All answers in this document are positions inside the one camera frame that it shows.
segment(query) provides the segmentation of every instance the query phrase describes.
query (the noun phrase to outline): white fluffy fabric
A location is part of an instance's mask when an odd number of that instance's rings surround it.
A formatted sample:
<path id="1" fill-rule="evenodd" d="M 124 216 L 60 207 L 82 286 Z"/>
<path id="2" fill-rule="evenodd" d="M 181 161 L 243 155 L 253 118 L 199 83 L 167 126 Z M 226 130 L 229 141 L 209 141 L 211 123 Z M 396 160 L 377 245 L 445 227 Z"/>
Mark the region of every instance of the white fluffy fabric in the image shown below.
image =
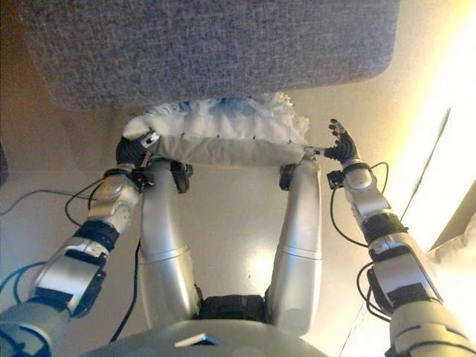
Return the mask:
<path id="1" fill-rule="evenodd" d="M 150 149 L 185 164 L 226 167 L 280 166 L 299 162 L 309 119 L 283 93 L 161 104 L 133 118 L 123 136 L 150 130 L 160 135 Z"/>

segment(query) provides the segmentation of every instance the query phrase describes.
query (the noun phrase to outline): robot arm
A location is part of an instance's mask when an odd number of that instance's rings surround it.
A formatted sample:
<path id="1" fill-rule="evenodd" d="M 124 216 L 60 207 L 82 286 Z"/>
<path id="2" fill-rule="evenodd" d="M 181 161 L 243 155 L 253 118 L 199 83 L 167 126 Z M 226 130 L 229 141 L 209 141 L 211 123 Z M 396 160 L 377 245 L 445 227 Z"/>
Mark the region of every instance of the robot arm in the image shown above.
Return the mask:
<path id="1" fill-rule="evenodd" d="M 342 171 L 328 175 L 332 189 L 344 187 L 347 201 L 368 244 L 373 267 L 367 277 L 377 304 L 391 315 L 387 357 L 474 356 L 476 349 L 444 307 L 425 257 L 385 197 L 345 128 L 329 126 L 336 146 L 315 153 L 339 160 Z"/>
<path id="2" fill-rule="evenodd" d="M 145 155 L 141 142 L 123 138 L 116 169 L 105 174 L 87 220 L 36 276 L 30 298 L 0 316 L 2 356 L 50 356 L 60 353 L 71 317 L 86 315 L 106 277 L 103 267 L 115 242 L 130 225 L 147 177 L 140 170 Z"/>

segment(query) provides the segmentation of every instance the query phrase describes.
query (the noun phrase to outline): gray upholstered seat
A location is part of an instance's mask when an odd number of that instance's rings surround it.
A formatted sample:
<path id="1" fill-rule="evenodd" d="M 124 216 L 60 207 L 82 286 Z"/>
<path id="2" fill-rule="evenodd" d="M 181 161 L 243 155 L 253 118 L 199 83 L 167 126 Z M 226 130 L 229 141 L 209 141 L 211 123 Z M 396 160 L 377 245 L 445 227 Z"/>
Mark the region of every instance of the gray upholstered seat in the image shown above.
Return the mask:
<path id="1" fill-rule="evenodd" d="M 137 106 L 356 81 L 392 57 L 399 0 L 22 1 L 54 102 Z"/>

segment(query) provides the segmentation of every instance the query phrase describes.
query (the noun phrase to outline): silver robot leg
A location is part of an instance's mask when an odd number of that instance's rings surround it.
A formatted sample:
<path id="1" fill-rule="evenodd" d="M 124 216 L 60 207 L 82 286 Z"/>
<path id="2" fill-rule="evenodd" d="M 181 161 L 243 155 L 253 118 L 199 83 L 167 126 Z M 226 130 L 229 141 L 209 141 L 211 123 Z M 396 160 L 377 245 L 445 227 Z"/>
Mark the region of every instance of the silver robot leg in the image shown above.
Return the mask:
<path id="1" fill-rule="evenodd" d="M 141 291 L 149 327 L 189 320 L 199 311 L 190 249 L 179 230 L 177 189 L 170 161 L 151 163 L 154 186 L 144 191 Z"/>
<path id="2" fill-rule="evenodd" d="M 321 170 L 307 159 L 295 168 L 266 298 L 268 320 L 294 335 L 309 331 L 321 285 Z"/>

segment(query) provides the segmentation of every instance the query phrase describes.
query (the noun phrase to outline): wire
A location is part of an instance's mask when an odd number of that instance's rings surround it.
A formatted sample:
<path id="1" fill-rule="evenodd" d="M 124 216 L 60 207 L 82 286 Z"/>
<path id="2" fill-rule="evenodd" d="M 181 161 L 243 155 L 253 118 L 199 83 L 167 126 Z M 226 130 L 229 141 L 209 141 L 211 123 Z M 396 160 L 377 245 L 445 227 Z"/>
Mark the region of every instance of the wire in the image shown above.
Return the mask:
<path id="1" fill-rule="evenodd" d="M 91 202 L 93 201 L 93 197 L 94 197 L 94 194 L 96 193 L 96 191 L 99 189 L 99 187 L 101 187 L 101 184 L 102 182 L 96 186 L 93 191 L 91 191 L 91 194 L 89 195 L 89 198 L 88 198 L 88 210 L 91 209 Z"/>
<path id="2" fill-rule="evenodd" d="M 364 301 L 367 302 L 367 297 L 366 295 L 364 294 L 364 292 L 362 291 L 362 287 L 360 286 L 360 276 L 362 275 L 362 273 L 364 272 L 365 269 L 367 269 L 369 266 L 371 266 L 373 264 L 373 262 L 370 262 L 370 263 L 367 263 L 365 264 L 364 266 L 361 267 L 361 269 L 358 271 L 358 274 L 357 274 L 357 278 L 356 278 L 356 285 L 357 285 L 357 290 L 358 290 L 358 293 L 360 294 L 360 296 L 362 297 L 362 299 L 364 299 Z M 372 306 L 375 310 L 377 310 L 378 312 L 382 313 L 382 314 L 385 314 L 379 307 L 375 306 L 373 303 L 371 303 L 369 301 L 369 305 Z"/>
<path id="3" fill-rule="evenodd" d="M 70 220 L 71 223 L 77 225 L 78 227 L 81 226 L 80 223 L 76 222 L 73 217 L 71 217 L 71 215 L 69 214 L 69 211 L 68 211 L 68 208 L 69 208 L 69 205 L 71 204 L 71 202 L 77 198 L 81 193 L 83 193 L 84 191 L 88 190 L 89 188 L 93 187 L 95 184 L 101 182 L 103 180 L 103 178 L 100 178 L 96 181 L 94 181 L 92 184 L 89 184 L 88 186 L 84 187 L 81 191 L 79 191 L 78 193 L 75 193 L 65 204 L 65 214 L 66 214 L 66 217 L 68 217 L 68 219 Z"/>
<path id="4" fill-rule="evenodd" d="M 383 320 L 385 322 L 388 322 L 390 323 L 390 319 L 389 318 L 385 318 L 384 316 L 381 316 L 380 314 L 377 314 L 376 312 L 372 311 L 370 309 L 370 305 L 371 305 L 371 302 L 370 302 L 370 293 L 372 292 L 372 289 L 369 287 L 368 291 L 367 291 L 367 299 L 365 300 L 365 306 L 367 307 L 367 310 L 370 314 L 372 314 L 373 316 L 375 316 L 376 318 L 379 318 L 380 320 Z"/>
<path id="5" fill-rule="evenodd" d="M 124 326 L 126 326 L 127 321 L 129 320 L 129 316 L 132 313 L 132 310 L 134 309 L 135 301 L 137 300 L 137 280 L 138 280 L 138 265 L 139 265 L 139 249 L 141 249 L 141 241 L 137 243 L 137 248 L 135 249 L 135 256 L 134 256 L 134 283 L 133 283 L 133 289 L 132 289 L 132 301 L 127 309 L 126 314 L 124 315 L 118 329 L 116 329 L 116 332 L 114 332 L 114 335 L 111 338 L 111 341 L 109 343 L 114 342 L 118 339 L 120 333 L 122 332 Z"/>
<path id="6" fill-rule="evenodd" d="M 385 192 L 385 188 L 387 188 L 387 182 L 388 182 L 388 174 L 390 172 L 390 167 L 388 166 L 388 163 L 386 161 L 380 161 L 378 164 L 375 164 L 371 167 L 371 169 L 374 169 L 380 165 L 385 165 L 385 182 L 384 182 L 384 187 L 382 188 L 382 194 Z"/>
<path id="7" fill-rule="evenodd" d="M 356 278 L 357 290 L 358 290 L 358 293 L 360 294 L 360 296 L 362 297 L 362 299 L 364 299 L 365 306 L 367 307 L 367 310 L 369 311 L 370 314 L 374 315 L 377 318 L 380 318 L 383 321 L 390 322 L 390 320 L 388 318 L 386 318 L 385 316 L 380 315 L 380 314 L 385 315 L 385 313 L 379 307 L 377 307 L 376 305 L 374 305 L 373 303 L 370 302 L 370 293 L 371 293 L 372 289 L 369 287 L 367 295 L 364 295 L 364 292 L 362 291 L 362 288 L 360 286 L 360 276 L 365 271 L 365 269 L 369 268 L 372 264 L 373 264 L 373 262 L 369 262 L 369 263 L 365 264 L 364 266 L 362 266 L 361 269 L 358 271 L 357 278 Z M 370 307 L 375 309 L 377 312 L 380 312 L 380 314 L 377 314 L 376 312 L 372 311 L 370 309 Z"/>
<path id="8" fill-rule="evenodd" d="M 61 190 L 35 190 L 35 191 L 31 191 L 29 193 L 26 193 L 25 195 L 23 196 L 20 196 L 19 198 L 17 198 L 15 200 L 15 202 L 9 207 L 7 208 L 6 210 L 4 210 L 3 212 L 0 213 L 0 216 L 5 216 L 6 214 L 9 214 L 9 212 L 11 212 L 15 206 L 18 205 L 18 203 L 20 203 L 20 201 L 22 201 L 23 199 L 26 199 L 27 197 L 29 196 L 32 196 L 34 194 L 37 194 L 37 193 L 53 193 L 55 195 L 63 195 L 63 196 L 74 196 L 74 193 L 69 193 L 67 191 L 61 191 Z M 87 200 L 88 197 L 85 197 L 85 196 L 76 196 L 78 199 L 85 199 Z"/>
<path id="9" fill-rule="evenodd" d="M 23 270 L 16 275 L 15 283 L 13 283 L 13 298 L 15 299 L 16 303 L 22 303 L 22 300 L 19 297 L 18 293 L 18 285 L 20 283 L 20 280 L 22 279 L 22 276 L 31 268 L 34 268 L 36 266 L 42 266 L 43 264 L 46 264 L 46 262 L 38 262 L 38 263 L 33 263 L 30 264 L 29 266 L 24 266 Z"/>
<path id="10" fill-rule="evenodd" d="M 382 193 L 385 192 L 385 188 L 387 188 L 387 182 L 388 182 L 388 174 L 390 172 L 390 167 L 388 165 L 388 163 L 386 161 L 381 161 L 379 162 L 378 164 L 375 164 L 371 167 L 371 169 L 375 168 L 375 167 L 378 167 L 380 165 L 385 165 L 386 167 L 386 170 L 385 170 L 385 182 L 384 182 L 384 187 L 382 188 Z M 343 238 L 345 238 L 346 240 L 348 240 L 349 242 L 351 243 L 354 243 L 356 245 L 359 245 L 361 247 L 364 247 L 364 248 L 368 248 L 368 245 L 367 244 L 364 244 L 364 243 L 360 243 L 360 242 L 357 242 L 356 240 L 350 238 L 349 236 L 347 236 L 346 234 L 344 234 L 344 232 L 342 232 L 339 227 L 337 226 L 337 223 L 335 223 L 335 218 L 334 218 L 334 198 L 335 198 L 335 192 L 336 192 L 337 189 L 334 189 L 332 190 L 332 194 L 330 195 L 330 220 L 332 222 L 332 225 L 334 226 L 334 229 L 337 231 L 337 233 L 339 233 Z"/>
<path id="11" fill-rule="evenodd" d="M 420 176 L 419 176 L 419 178 L 418 178 L 418 181 L 417 181 L 416 184 L 415 184 L 415 188 L 414 188 L 413 192 L 411 193 L 410 199 L 408 200 L 407 206 L 405 207 L 405 210 L 403 211 L 402 216 L 400 217 L 400 222 L 402 221 L 403 217 L 405 217 L 405 214 L 407 213 L 407 210 L 408 210 L 408 208 L 410 207 L 410 203 L 413 201 L 415 195 L 417 194 L 417 191 L 418 191 L 418 189 L 419 189 L 419 186 L 420 186 L 420 184 L 421 184 L 422 181 L 423 181 L 423 176 L 425 175 L 426 169 L 428 169 L 428 166 L 429 166 L 429 164 L 430 164 L 430 161 L 431 161 L 431 159 L 433 158 L 434 151 L 435 151 L 435 149 L 437 148 L 438 142 L 440 141 L 441 135 L 443 135 L 443 132 L 445 131 L 446 123 L 448 123 L 448 117 L 449 117 L 450 111 L 451 111 L 451 107 L 449 107 L 449 108 L 446 109 L 446 113 L 445 113 L 445 116 L 443 117 L 443 120 L 442 120 L 442 123 L 441 123 L 441 127 L 440 127 L 440 131 L 438 132 L 437 139 L 436 139 L 436 141 L 434 142 L 433 149 L 431 149 L 431 152 L 430 152 L 430 155 L 429 155 L 429 157 L 428 157 L 428 160 L 426 161 L 425 166 L 423 167 L 423 171 L 422 171 L 422 173 L 420 174 Z"/>
<path id="12" fill-rule="evenodd" d="M 23 275 L 28 269 L 33 268 L 35 266 L 40 266 L 42 264 L 45 264 L 46 262 L 37 262 L 33 264 L 28 264 L 26 266 L 22 266 L 21 268 L 18 268 L 15 270 L 13 273 L 9 274 L 5 279 L 0 284 L 0 294 L 3 291 L 4 287 L 7 285 L 7 283 L 17 274 Z"/>
<path id="13" fill-rule="evenodd" d="M 337 190 L 337 189 L 332 190 L 332 194 L 330 195 L 330 221 L 332 222 L 332 225 L 334 226 L 334 229 L 337 231 L 337 233 L 339 233 L 343 238 L 345 238 L 345 239 L 348 240 L 349 242 L 354 243 L 354 244 L 356 244 L 356 245 L 360 245 L 361 247 L 367 248 L 367 247 L 368 247 L 367 244 L 357 242 L 356 240 L 354 240 L 354 239 L 352 239 L 352 238 L 346 236 L 346 235 L 339 229 L 339 227 L 337 226 L 337 224 L 335 223 L 335 219 L 334 219 L 334 196 L 335 196 L 336 190 Z"/>

